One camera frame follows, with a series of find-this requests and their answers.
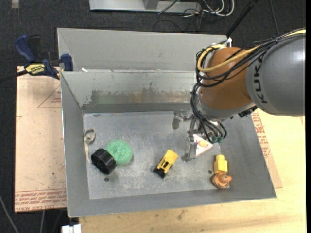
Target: yellow label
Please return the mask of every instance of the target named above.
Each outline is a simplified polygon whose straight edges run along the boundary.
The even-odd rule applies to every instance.
[[[26,67],[26,71],[31,74],[37,74],[39,72],[44,71],[44,65],[43,64],[31,64]]]

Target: black cap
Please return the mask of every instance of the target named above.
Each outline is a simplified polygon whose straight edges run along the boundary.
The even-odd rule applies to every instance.
[[[91,159],[93,164],[104,174],[111,173],[117,166],[117,162],[112,155],[104,149],[97,149],[91,155]]]

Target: yellow toy truck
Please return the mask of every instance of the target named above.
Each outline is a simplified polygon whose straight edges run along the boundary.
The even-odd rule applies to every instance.
[[[178,154],[176,154],[172,150],[167,150],[166,154],[163,156],[159,164],[154,169],[154,172],[164,178],[177,158]]]

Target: blue clamp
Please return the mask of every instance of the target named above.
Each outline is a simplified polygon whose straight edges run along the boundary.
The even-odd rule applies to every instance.
[[[18,38],[14,45],[20,55],[24,56],[28,63],[24,66],[25,71],[27,71],[32,76],[48,76],[55,79],[59,79],[59,71],[55,69],[47,59],[43,59],[40,63],[37,63],[36,60],[40,60],[38,53],[34,54],[31,48],[29,47],[29,41],[32,38],[28,38],[26,34]],[[35,43],[36,49],[38,48],[38,37],[33,38],[32,43]],[[64,63],[64,71],[73,71],[72,57],[69,54],[63,54],[61,59],[53,61],[57,63]]]

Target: green sponge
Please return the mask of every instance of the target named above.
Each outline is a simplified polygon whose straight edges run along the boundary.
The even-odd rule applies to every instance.
[[[112,155],[117,165],[127,164],[133,157],[133,150],[125,141],[110,141],[105,150]]]

